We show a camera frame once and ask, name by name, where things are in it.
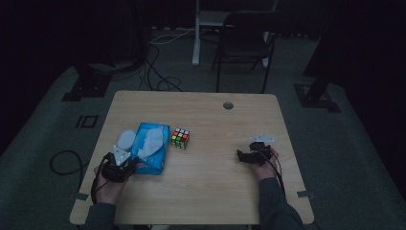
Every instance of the black stand base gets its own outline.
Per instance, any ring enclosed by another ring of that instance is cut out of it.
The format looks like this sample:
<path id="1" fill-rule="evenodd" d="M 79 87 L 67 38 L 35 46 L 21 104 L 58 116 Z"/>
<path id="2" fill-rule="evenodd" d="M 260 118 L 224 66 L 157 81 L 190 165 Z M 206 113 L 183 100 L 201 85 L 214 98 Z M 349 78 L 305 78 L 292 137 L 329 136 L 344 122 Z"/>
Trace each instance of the black stand base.
<path id="1" fill-rule="evenodd" d="M 331 100 L 331 97 L 328 95 L 328 92 L 325 92 L 320 97 L 320 99 L 314 101 L 311 100 L 310 97 L 308 97 L 308 91 L 310 90 L 311 85 L 308 84 L 293 84 L 293 85 L 295 86 L 295 90 L 296 93 L 298 94 L 302 107 L 326 108 L 328 112 L 341 113 L 338 104 Z"/>
<path id="2" fill-rule="evenodd" d="M 95 82 L 91 84 L 84 84 L 82 78 L 79 77 L 71 89 L 71 92 L 65 93 L 63 102 L 79 102 L 82 97 L 85 98 L 102 98 L 110 83 L 111 76 L 109 75 L 95 75 Z"/>

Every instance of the blue tissue pack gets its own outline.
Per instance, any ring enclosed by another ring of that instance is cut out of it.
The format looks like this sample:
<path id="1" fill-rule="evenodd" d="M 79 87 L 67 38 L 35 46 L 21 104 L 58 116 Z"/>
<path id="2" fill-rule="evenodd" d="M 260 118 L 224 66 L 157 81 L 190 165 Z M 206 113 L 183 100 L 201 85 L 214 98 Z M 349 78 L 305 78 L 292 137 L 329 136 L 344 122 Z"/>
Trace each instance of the blue tissue pack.
<path id="1" fill-rule="evenodd" d="M 150 129 L 161 128 L 163 134 L 163 143 L 161 148 L 155 151 L 147 159 L 142 159 L 139 157 L 139 151 L 142 150 L 145 146 L 145 140 L 147 137 L 147 131 Z M 138 164 L 135 170 L 137 174 L 161 174 L 164 170 L 165 158 L 167 155 L 167 146 L 169 143 L 169 126 L 159 125 L 152 123 L 140 123 L 135 141 L 131 148 L 131 157 L 138 159 Z"/>

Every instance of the rubik's cube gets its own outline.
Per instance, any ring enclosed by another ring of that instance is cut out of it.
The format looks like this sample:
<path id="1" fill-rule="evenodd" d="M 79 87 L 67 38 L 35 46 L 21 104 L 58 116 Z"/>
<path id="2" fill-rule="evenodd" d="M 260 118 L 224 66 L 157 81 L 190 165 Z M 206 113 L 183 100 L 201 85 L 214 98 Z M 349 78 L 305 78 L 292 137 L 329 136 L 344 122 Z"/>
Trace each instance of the rubik's cube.
<path id="1" fill-rule="evenodd" d="M 181 150 L 186 149 L 186 145 L 189 142 L 190 133 L 187 130 L 177 127 L 170 137 L 170 143 L 173 147 L 177 147 Z"/>

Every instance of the forearm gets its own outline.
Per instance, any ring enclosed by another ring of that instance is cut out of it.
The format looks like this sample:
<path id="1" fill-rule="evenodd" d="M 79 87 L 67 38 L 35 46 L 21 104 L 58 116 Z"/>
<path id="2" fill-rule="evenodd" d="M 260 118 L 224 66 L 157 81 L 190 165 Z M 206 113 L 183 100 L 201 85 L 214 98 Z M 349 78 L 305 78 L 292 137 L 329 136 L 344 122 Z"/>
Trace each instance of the forearm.
<path id="1" fill-rule="evenodd" d="M 111 230 L 114 226 L 116 206 L 108 203 L 97 203 L 90 207 L 86 222 L 81 230 Z"/>
<path id="2" fill-rule="evenodd" d="M 299 214 L 287 203 L 275 177 L 259 182 L 259 221 L 262 230 L 303 228 Z"/>

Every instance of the table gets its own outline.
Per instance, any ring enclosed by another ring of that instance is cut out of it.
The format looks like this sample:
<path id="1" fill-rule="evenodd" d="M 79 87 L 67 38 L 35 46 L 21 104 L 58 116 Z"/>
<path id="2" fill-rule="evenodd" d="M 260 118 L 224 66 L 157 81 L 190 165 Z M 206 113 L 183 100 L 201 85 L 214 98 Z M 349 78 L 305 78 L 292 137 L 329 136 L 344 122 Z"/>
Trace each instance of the table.
<path id="1" fill-rule="evenodd" d="M 277 7 L 278 0 L 274 1 L 271 10 L 274 11 Z M 200 0 L 196 0 L 196 12 L 194 18 L 194 45 L 192 66 L 198 66 L 200 62 L 200 26 L 216 26 L 221 27 L 224 19 L 226 19 L 229 12 L 227 11 L 201 11 Z M 268 34 L 264 34 L 263 38 L 266 40 Z M 268 57 L 262 60 L 262 65 L 266 69 L 268 66 Z"/>
<path id="2" fill-rule="evenodd" d="M 233 109 L 225 109 L 230 102 Z M 314 219 L 298 163 L 273 95 L 119 91 L 110 106 L 80 192 L 90 194 L 93 169 L 111 151 L 120 134 L 141 122 L 189 130 L 187 149 L 169 146 L 161 175 L 129 178 L 118 205 L 118 224 L 258 224 L 258 181 L 237 149 L 247 152 L 249 138 L 276 139 L 288 202 L 304 223 Z M 87 201 L 76 200 L 70 220 L 84 224 Z"/>

